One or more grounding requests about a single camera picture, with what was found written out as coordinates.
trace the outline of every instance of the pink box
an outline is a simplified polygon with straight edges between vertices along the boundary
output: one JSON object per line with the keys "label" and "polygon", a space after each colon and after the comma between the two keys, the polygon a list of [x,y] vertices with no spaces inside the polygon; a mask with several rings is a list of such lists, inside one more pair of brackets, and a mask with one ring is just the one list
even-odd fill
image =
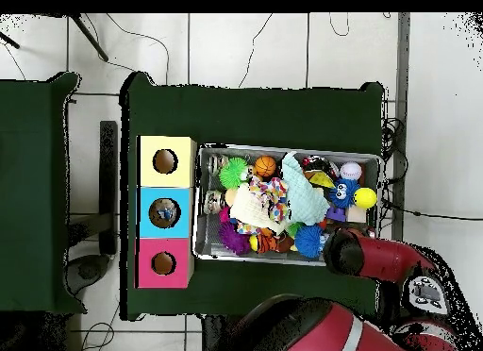
{"label": "pink box", "polygon": [[[168,253],[175,267],[167,275],[153,269],[153,257]],[[140,289],[186,289],[192,277],[194,256],[190,239],[140,239],[138,287]]]}

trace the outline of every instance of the light blue cloth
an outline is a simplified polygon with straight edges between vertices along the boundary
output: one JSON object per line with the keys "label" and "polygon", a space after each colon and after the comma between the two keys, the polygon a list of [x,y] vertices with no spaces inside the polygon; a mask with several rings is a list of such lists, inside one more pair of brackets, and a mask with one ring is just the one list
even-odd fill
{"label": "light blue cloth", "polygon": [[295,151],[292,151],[282,159],[282,178],[289,185],[290,222],[315,225],[325,218],[329,205],[324,195],[308,182],[294,154]]}

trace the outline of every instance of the gray tray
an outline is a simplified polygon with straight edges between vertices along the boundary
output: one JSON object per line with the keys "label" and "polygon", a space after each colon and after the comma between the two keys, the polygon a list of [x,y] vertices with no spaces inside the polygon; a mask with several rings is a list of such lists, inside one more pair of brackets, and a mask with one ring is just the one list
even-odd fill
{"label": "gray tray", "polygon": [[211,176],[208,173],[207,163],[208,157],[213,154],[222,154],[229,157],[242,157],[249,164],[254,164],[260,156],[267,155],[279,161],[285,154],[296,151],[295,158],[300,162],[307,156],[321,156],[330,159],[339,167],[348,161],[354,161],[365,164],[365,187],[369,187],[377,192],[377,203],[375,207],[367,212],[367,224],[363,226],[371,226],[375,229],[375,235],[378,237],[379,225],[377,218],[377,210],[381,198],[381,190],[379,181],[381,179],[382,160],[378,156],[355,153],[334,153],[328,151],[315,150],[297,150],[289,148],[275,147],[255,147],[248,145],[228,144],[226,147],[217,147],[217,144],[204,144],[200,147],[196,160],[196,175],[198,177],[198,185],[195,188],[195,204],[194,204],[194,224],[192,234],[192,249],[195,256],[200,259],[217,259],[217,260],[234,260],[234,261],[252,261],[252,262],[271,262],[271,263],[288,263],[303,265],[324,266],[325,263],[320,256],[318,259],[308,259],[298,252],[290,251],[288,253],[276,253],[269,251],[264,254],[251,252],[243,256],[237,256],[228,250],[218,237],[218,229],[220,227],[220,217],[217,214],[206,215],[203,212],[203,200],[208,190],[225,191],[218,176]]}

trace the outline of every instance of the dark green tablecloth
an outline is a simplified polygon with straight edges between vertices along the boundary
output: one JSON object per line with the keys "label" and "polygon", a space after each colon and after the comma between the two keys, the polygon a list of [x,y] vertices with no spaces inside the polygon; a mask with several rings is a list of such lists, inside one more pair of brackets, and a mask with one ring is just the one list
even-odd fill
{"label": "dark green tablecloth", "polygon": [[[121,205],[128,202],[128,241],[122,260],[124,313],[244,314],[266,298],[298,293],[332,299],[362,314],[375,311],[375,283],[334,276],[324,267],[200,260],[186,290],[134,289],[136,153],[138,135],[190,136],[222,142],[380,154],[383,88],[360,90],[242,89],[153,86],[146,74],[126,80],[123,106]],[[122,212],[122,229],[127,215]]]}
{"label": "dark green tablecloth", "polygon": [[63,112],[78,79],[66,73],[46,82],[0,81],[1,310],[83,310],[64,289],[63,274]]}

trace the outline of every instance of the baseball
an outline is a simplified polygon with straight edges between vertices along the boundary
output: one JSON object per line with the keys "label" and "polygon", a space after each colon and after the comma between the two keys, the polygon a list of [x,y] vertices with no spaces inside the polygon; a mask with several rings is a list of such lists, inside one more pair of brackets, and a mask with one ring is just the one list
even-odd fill
{"label": "baseball", "polygon": [[358,180],[362,175],[362,168],[356,162],[345,162],[341,167],[341,177],[349,180]]}

